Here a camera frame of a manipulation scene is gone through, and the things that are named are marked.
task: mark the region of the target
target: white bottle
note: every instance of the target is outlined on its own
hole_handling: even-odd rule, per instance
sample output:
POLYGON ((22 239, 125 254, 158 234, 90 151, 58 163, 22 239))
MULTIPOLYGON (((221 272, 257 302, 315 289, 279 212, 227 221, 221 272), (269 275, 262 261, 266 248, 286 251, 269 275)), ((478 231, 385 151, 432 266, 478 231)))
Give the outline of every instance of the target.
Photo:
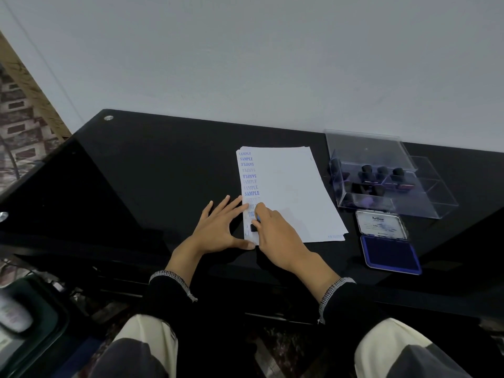
POLYGON ((15 333, 24 332, 33 324, 26 308, 3 289, 0 289, 0 323, 15 333))

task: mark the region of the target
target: transparent plastic lid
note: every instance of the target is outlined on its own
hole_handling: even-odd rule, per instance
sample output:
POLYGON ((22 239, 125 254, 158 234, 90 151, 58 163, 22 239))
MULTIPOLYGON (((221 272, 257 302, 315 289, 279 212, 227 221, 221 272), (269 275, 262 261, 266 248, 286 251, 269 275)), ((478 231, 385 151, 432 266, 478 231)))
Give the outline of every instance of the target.
POLYGON ((416 166, 398 136, 325 130, 329 156, 341 162, 372 166, 401 167, 416 171, 416 166))

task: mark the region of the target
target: plastic compartment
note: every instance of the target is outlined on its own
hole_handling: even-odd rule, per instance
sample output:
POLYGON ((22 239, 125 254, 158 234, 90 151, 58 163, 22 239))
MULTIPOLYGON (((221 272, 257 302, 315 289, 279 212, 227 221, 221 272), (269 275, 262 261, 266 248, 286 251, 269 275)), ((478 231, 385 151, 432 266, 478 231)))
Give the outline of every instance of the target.
POLYGON ((410 156, 398 138, 365 137, 360 133, 353 137, 352 133, 329 130, 326 138, 332 151, 330 169, 338 207, 433 219, 458 207, 429 159, 410 156), (372 166, 371 173, 362 171, 366 164, 372 166), (382 166, 387 167, 387 173, 377 171, 382 166), (392 171, 399 167, 404 175, 393 175, 392 171), (378 189, 383 196, 373 195, 378 189))

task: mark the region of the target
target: white wall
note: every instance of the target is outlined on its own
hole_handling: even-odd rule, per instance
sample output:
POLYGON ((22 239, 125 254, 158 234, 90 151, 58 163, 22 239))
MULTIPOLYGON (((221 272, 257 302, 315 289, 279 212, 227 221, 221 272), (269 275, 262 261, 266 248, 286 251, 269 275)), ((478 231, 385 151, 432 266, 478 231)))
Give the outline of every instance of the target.
POLYGON ((504 0, 4 0, 0 29, 72 131, 115 108, 504 152, 504 0))

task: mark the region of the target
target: paper sheet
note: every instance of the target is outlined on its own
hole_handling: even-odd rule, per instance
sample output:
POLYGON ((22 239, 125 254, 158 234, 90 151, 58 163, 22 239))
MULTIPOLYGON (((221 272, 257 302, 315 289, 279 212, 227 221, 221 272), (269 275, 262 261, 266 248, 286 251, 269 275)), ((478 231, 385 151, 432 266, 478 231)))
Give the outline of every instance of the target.
POLYGON ((303 242, 343 241, 348 233, 329 197, 309 147, 242 147, 236 152, 246 240, 259 244, 251 232, 255 205, 263 202, 294 227, 303 242))

